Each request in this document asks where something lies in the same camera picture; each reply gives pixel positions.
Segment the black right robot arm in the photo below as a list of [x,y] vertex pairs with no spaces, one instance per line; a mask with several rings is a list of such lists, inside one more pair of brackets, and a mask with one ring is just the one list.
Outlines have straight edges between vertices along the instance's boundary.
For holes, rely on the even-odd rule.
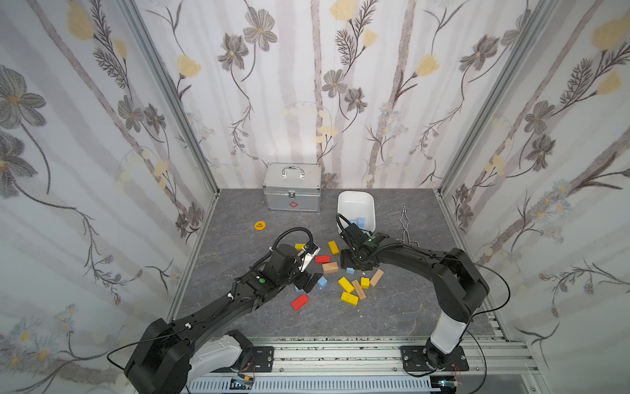
[[360,271],[390,264],[427,279],[433,285],[441,314],[423,354],[429,369],[444,369],[464,336],[473,315],[490,293],[476,264],[460,249],[434,251],[397,241],[387,234],[371,233],[356,224],[339,226],[348,246],[341,263]]

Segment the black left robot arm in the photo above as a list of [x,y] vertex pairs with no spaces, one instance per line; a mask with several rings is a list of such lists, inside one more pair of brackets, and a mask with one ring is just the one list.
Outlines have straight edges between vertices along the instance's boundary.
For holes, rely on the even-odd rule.
[[307,270],[318,251],[307,228],[284,231],[261,259],[232,281],[225,295],[184,318],[152,322],[142,338],[130,344],[134,351],[122,368],[124,375],[139,393],[179,393],[215,370],[244,368],[253,358],[251,341],[237,330],[216,341],[213,334],[286,287],[309,292],[321,277]]

